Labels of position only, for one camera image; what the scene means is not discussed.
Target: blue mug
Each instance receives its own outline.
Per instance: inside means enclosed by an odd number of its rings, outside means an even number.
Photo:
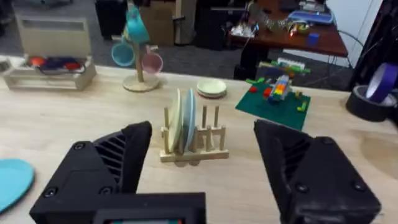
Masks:
[[[126,13],[126,29],[130,40],[139,44],[149,41],[148,31],[135,6]]]
[[[122,41],[112,47],[112,59],[120,66],[130,66],[134,63],[134,48],[126,43],[124,37]]]

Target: plate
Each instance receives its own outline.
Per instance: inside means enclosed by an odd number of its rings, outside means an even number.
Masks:
[[[199,94],[200,96],[202,96],[202,97],[205,97],[205,98],[209,98],[209,99],[218,99],[218,98],[224,97],[224,96],[226,95],[226,91],[224,91],[224,92],[222,92],[222,93],[219,93],[219,94],[206,94],[206,93],[203,93],[203,92],[201,92],[200,90],[198,90],[198,94]]]
[[[199,81],[197,88],[206,95],[219,95],[226,91],[226,84],[218,79],[207,79]]]
[[[20,159],[0,160],[0,213],[18,201],[34,179],[33,167]]]
[[[173,152],[180,138],[182,126],[181,92],[177,89],[169,117],[169,151]]]
[[[195,132],[196,101],[193,90],[189,89],[185,101],[184,116],[182,121],[184,151],[187,151]]]

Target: purple tape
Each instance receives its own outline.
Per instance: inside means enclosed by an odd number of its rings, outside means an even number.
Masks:
[[[366,98],[380,103],[391,92],[398,76],[398,67],[389,63],[379,66],[366,91]]]

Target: blue disc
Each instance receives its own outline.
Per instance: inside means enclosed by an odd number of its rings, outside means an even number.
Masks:
[[[0,159],[0,213],[17,202],[30,188],[33,167],[20,159]]]

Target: desk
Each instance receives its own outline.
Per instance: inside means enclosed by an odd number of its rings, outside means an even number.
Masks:
[[[279,223],[279,212],[267,181],[250,114],[234,107],[249,84],[225,80],[228,94],[220,100],[197,96],[197,113],[207,104],[220,105],[220,124],[227,126],[225,148],[229,159],[190,164],[160,163],[163,146],[160,127],[163,107],[177,87],[185,96],[200,77],[161,73],[159,90],[131,93],[122,87],[132,70],[97,66],[98,76],[83,92],[10,91],[0,82],[0,158],[18,157],[35,167],[29,193],[6,213],[0,223],[33,223],[28,212],[43,191],[70,146],[94,140],[125,127],[149,120],[153,126],[137,192],[206,192],[210,224]],[[312,96],[304,131],[331,136],[363,176],[382,203],[377,224],[398,220],[398,131],[391,122],[369,123],[350,115],[344,107],[348,93],[297,88]]]
[[[269,14],[271,19],[285,19],[289,15],[288,12],[279,10],[278,0],[258,0],[257,3],[260,7],[272,11]],[[248,76],[247,78],[255,78],[259,57],[266,58],[268,48],[306,50],[314,53],[347,57],[347,49],[335,25],[316,25],[310,28],[310,32],[319,34],[317,45],[307,45],[306,35],[294,35],[291,37],[287,32],[273,33],[267,29],[260,28],[259,34],[252,38],[242,51],[241,63],[235,68],[234,78],[242,80],[246,79],[245,76]],[[242,43],[245,43],[248,39],[247,37],[233,35],[230,37],[233,41]]]

